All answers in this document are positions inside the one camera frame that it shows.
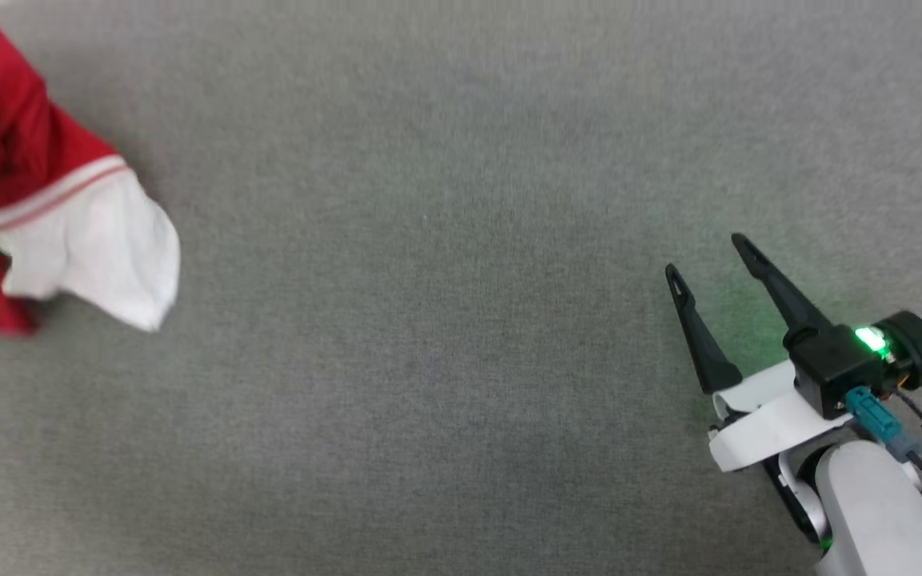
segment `robotic arm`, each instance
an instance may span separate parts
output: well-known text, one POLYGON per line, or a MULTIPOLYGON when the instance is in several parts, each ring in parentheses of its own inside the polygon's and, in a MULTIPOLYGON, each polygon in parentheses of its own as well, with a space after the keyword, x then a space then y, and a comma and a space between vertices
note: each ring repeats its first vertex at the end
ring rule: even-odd
POLYGON ((920 446, 881 404, 922 386, 922 317, 900 311, 868 326, 834 325, 742 234, 732 243, 784 321, 789 360, 748 378, 724 357, 675 266, 666 274, 696 375, 719 426, 722 471, 759 466, 806 538, 823 576, 922 574, 920 446), (806 448, 843 426, 877 442, 806 448), (793 471, 790 456, 809 450, 793 471))

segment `red stripe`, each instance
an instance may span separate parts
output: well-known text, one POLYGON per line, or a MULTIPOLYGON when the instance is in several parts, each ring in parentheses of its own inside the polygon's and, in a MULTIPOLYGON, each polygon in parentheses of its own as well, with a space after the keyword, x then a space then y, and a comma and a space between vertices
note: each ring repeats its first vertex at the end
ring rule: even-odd
POLYGON ((72 187, 72 189, 67 190, 65 193, 60 194, 57 198, 55 198, 55 200, 52 200, 44 206, 37 208, 37 210, 34 210, 29 214, 24 214, 23 216, 18 216, 18 218, 11 219, 9 222, 1 223, 0 232, 3 230, 12 229, 12 227, 23 226, 27 222, 30 222, 30 220, 40 218, 41 216, 45 215, 46 212, 51 212, 55 208, 58 208, 59 205, 63 204, 63 202, 70 200, 70 198, 76 196, 76 194, 79 194, 81 190, 84 190, 88 186, 93 185, 93 183, 98 182, 98 180, 105 178, 106 176, 117 174, 117 172, 122 172, 129 169, 130 168, 125 165, 114 166, 110 169, 107 169, 105 172, 100 172, 100 174, 96 174, 95 176, 92 176, 92 178, 88 178, 87 180, 84 180, 84 182, 79 183, 79 185, 76 185, 72 187))

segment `white cloth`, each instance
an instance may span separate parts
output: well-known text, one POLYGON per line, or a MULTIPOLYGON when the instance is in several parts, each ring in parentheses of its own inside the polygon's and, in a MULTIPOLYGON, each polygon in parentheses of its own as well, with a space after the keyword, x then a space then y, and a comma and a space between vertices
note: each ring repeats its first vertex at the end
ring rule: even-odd
POLYGON ((70 292, 145 331, 158 330, 176 299, 176 229, 119 156, 0 209, 0 251, 12 257, 2 282, 10 296, 70 292))

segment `red cloth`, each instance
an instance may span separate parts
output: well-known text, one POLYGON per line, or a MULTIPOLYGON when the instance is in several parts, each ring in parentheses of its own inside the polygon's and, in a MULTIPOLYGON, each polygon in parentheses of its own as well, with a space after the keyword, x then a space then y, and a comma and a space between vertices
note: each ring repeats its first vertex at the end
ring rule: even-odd
MULTIPOLYGON (((49 101, 44 80, 0 31, 0 209, 110 154, 116 153, 49 101)), ((35 324, 25 302, 2 292, 7 262, 0 254, 0 332, 29 334, 35 324)))

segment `red and white garment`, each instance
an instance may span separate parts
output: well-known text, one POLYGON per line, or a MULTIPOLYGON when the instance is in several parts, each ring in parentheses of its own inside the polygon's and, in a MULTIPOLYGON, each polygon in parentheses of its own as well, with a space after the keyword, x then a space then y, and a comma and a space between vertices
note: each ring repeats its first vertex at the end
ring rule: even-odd
POLYGON ((13 298, 71 292, 142 330, 176 298, 169 218, 112 147, 49 101, 1 32, 0 251, 0 332, 33 329, 13 298))

